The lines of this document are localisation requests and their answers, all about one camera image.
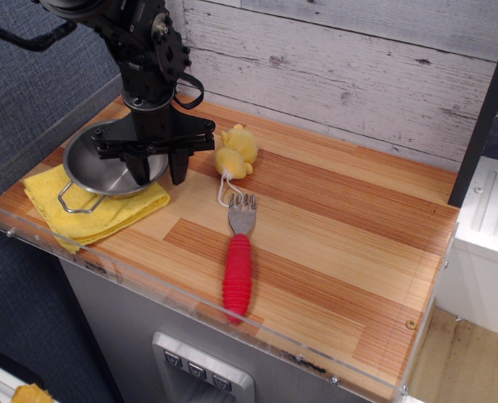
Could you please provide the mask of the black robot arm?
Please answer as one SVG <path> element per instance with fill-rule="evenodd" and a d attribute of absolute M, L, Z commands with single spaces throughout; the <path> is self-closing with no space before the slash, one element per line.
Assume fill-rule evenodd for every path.
<path fill-rule="evenodd" d="M 190 50 L 174 29 L 163 1 L 43 1 L 54 15 L 93 29 L 121 73 L 129 115 L 92 132 L 103 160 L 119 159 L 139 185 L 150 179 L 148 158 L 168 157 L 173 184 L 186 178 L 189 159 L 214 148 L 215 124 L 189 114 L 203 100 L 182 102 L 178 81 L 199 91 L 203 84 L 185 72 Z"/>

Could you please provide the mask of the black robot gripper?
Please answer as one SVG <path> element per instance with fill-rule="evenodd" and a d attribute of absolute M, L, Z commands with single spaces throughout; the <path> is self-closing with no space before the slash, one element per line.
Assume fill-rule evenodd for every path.
<path fill-rule="evenodd" d="M 99 158 L 124 161 L 135 182 L 149 182 L 148 157 L 167 154 L 173 185 L 186 179 L 190 154 L 214 148 L 215 122 L 185 114 L 170 102 L 123 102 L 129 113 L 91 131 Z"/>

